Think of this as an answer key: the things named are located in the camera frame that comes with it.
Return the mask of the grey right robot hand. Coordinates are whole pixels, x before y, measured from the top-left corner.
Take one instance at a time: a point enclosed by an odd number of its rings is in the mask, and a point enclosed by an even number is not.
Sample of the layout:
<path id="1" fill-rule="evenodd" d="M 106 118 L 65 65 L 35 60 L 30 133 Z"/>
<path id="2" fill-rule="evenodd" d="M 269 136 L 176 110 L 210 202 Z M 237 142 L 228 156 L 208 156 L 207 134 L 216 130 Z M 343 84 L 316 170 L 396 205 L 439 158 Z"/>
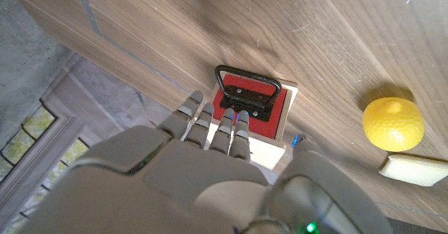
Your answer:
<path id="1" fill-rule="evenodd" d="M 390 233 L 370 197 L 299 135 L 269 182 L 249 150 L 249 115 L 195 91 L 156 128 L 136 126 L 86 151 L 23 233 Z"/>

